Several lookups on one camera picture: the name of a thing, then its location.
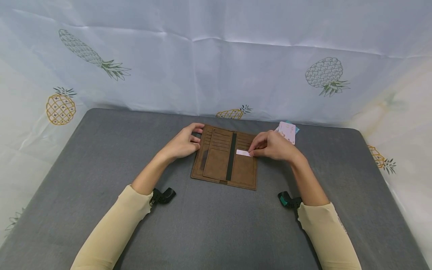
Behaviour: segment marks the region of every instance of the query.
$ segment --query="forearm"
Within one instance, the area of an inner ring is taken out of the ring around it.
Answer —
[[[290,162],[290,165],[303,203],[309,206],[329,204],[329,200],[309,166],[308,160],[300,154]]]
[[[120,194],[78,252],[71,269],[110,270],[116,264],[138,223],[150,213],[153,189],[171,161],[156,155]]]
[[[132,182],[131,187],[142,195],[152,193],[162,173],[171,162],[170,158],[159,152]]]
[[[113,269],[136,226],[150,213],[149,201],[152,196],[152,193],[138,194],[131,186],[127,186],[93,229],[78,252],[71,270],[81,267]]]
[[[303,203],[299,221],[308,234],[323,270],[361,269],[356,251],[336,210],[303,155],[291,161]]]

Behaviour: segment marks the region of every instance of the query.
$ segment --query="hand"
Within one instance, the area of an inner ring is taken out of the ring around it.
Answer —
[[[200,148],[201,139],[192,135],[192,132],[202,134],[203,127],[204,124],[192,123],[183,128],[159,153],[171,162],[194,153]]]
[[[303,157],[303,154],[292,143],[273,130],[258,134],[249,147],[249,154],[288,162],[294,162],[298,157]]]

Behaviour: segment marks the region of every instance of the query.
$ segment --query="pineapple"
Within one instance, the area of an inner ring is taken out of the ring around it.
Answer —
[[[216,114],[217,118],[241,119],[243,114],[250,113],[252,108],[242,105],[240,109],[231,109],[228,111],[220,111]]]
[[[377,151],[377,149],[373,146],[369,146],[369,151],[371,151],[372,156],[375,159],[375,163],[377,164],[378,168],[384,167],[384,160],[385,158],[381,156],[381,154]]]
[[[390,172],[396,173],[396,171],[394,170],[394,168],[396,167],[396,162],[393,161],[393,159],[386,159],[384,158],[379,152],[378,150],[373,147],[373,146],[369,146],[369,151],[371,151],[372,156],[375,159],[375,163],[378,166],[378,168],[382,168],[383,170],[385,170],[388,174],[390,174]]]
[[[47,102],[48,119],[54,125],[66,125],[76,112],[75,103],[72,100],[76,93],[73,89],[66,90],[63,87],[57,87],[54,90],[56,94],[50,96]]]
[[[67,30],[60,29],[58,34],[60,36],[60,40],[71,52],[78,55],[85,61],[102,68],[111,78],[114,78],[116,81],[118,81],[119,78],[124,80],[123,76],[130,75],[126,72],[130,70],[130,68],[121,67],[120,65],[122,63],[113,64],[114,60],[103,61],[98,53],[87,46],[87,44],[77,39],[74,35],[70,34]]]
[[[342,89],[349,89],[347,81],[339,81],[343,74],[341,62],[333,57],[327,57],[313,64],[306,71],[306,80],[316,88],[323,87],[320,95],[333,96],[334,93],[342,93]]]

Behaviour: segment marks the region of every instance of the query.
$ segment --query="brown leather wallet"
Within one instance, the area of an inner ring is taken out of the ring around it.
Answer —
[[[191,177],[256,190],[256,159],[236,154],[238,149],[248,151],[254,138],[255,135],[206,125]]]

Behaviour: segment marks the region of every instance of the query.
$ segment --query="gray tabletop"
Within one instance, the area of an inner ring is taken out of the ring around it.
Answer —
[[[69,269],[98,221],[182,127],[246,133],[277,123],[92,109],[0,249],[0,269]],[[428,269],[361,134],[299,125],[296,146],[334,203],[363,269]],[[292,210],[282,162],[259,159],[257,190],[190,178],[195,155],[171,164],[157,188],[177,196],[141,222],[116,269],[319,269]]]

